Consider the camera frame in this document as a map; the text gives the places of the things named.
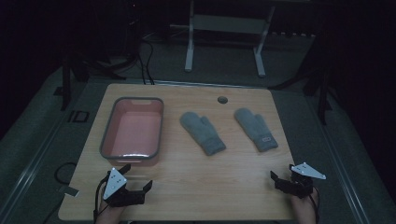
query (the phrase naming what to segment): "gray floor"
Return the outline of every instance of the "gray floor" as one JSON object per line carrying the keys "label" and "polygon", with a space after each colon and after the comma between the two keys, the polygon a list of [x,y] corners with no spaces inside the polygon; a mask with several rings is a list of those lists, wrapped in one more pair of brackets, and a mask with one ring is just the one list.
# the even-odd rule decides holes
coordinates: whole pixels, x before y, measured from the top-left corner
{"label": "gray floor", "polygon": [[[154,42],[155,38],[148,36],[148,40]],[[179,39],[153,44],[149,71],[156,84],[266,88],[295,75],[311,42],[305,37],[269,36],[262,53],[267,72],[264,78],[257,77],[251,48],[200,45],[199,41],[193,70],[185,73],[186,45],[180,44]],[[146,60],[149,53],[149,45],[144,44],[142,58]],[[62,98],[52,95],[62,84],[61,71],[48,78],[0,143],[0,199],[7,206],[1,210],[2,223],[43,223],[56,209],[63,195],[58,192],[62,184],[55,180],[54,172],[65,162],[78,161],[106,86],[115,82],[92,71],[88,83],[73,82],[73,102],[61,112]],[[128,77],[123,82],[142,83],[139,64],[118,72]],[[329,97],[332,110],[326,112],[328,125],[321,125],[316,116],[318,97],[305,97],[303,85],[304,80],[285,90],[273,91],[273,95],[295,162],[307,161],[328,177],[315,180],[320,190],[320,223],[396,223],[395,204],[382,186],[346,112]],[[88,121],[68,121],[72,110],[90,112]],[[62,178],[68,179],[72,173],[73,167],[68,167]],[[18,181],[25,185],[16,185]],[[48,223],[67,223],[57,218],[56,213],[55,210]],[[267,222],[274,223],[248,220],[238,223]]]}

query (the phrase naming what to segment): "gray glove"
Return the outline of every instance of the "gray glove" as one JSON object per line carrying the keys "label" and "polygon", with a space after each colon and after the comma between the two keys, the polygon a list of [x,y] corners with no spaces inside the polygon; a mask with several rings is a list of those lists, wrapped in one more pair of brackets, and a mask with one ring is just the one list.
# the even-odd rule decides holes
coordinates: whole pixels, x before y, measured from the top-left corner
{"label": "gray glove", "polygon": [[277,147],[262,115],[254,116],[247,108],[240,108],[235,111],[234,116],[260,152]]}
{"label": "gray glove", "polygon": [[215,127],[206,117],[199,118],[193,112],[186,112],[180,117],[180,123],[195,142],[204,149],[207,156],[214,155],[226,148]]}

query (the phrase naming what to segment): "pink plastic container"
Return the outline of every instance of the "pink plastic container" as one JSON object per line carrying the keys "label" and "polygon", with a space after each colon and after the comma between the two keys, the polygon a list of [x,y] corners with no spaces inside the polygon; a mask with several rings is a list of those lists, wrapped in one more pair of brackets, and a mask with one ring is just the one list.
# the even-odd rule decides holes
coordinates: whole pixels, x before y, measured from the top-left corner
{"label": "pink plastic container", "polygon": [[100,153],[114,166],[155,165],[162,126],[161,99],[122,97],[113,106]]}

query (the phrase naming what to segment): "wooden tabletop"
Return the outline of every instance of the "wooden tabletop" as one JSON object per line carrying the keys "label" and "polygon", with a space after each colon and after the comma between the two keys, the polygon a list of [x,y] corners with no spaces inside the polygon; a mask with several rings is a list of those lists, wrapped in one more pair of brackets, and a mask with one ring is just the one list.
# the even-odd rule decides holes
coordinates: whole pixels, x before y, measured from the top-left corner
{"label": "wooden tabletop", "polygon": [[[153,180],[142,205],[127,207],[124,220],[266,220],[293,219],[288,195],[274,188],[270,171],[290,176],[290,149],[271,92],[259,89],[197,86],[111,84],[106,90],[70,187],[59,211],[63,220],[92,220],[99,181],[111,164],[99,152],[114,102],[122,96],[159,97],[164,102],[159,162],[132,167],[127,189],[141,189]],[[219,96],[228,99],[218,102]],[[247,107],[262,114],[279,144],[260,153],[233,117]],[[226,145],[208,157],[179,123],[187,111],[207,116]]]}

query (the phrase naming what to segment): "glove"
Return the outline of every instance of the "glove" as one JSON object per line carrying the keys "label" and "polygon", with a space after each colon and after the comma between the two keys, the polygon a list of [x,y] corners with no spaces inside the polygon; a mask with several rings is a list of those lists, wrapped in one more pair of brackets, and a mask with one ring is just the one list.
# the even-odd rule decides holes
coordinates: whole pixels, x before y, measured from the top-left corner
{"label": "glove", "polygon": [[193,112],[186,112],[181,116],[180,123],[207,156],[212,156],[226,148],[207,117],[199,118]]}
{"label": "glove", "polygon": [[254,116],[247,108],[240,108],[235,111],[234,116],[260,152],[277,147],[277,142],[262,115]]}

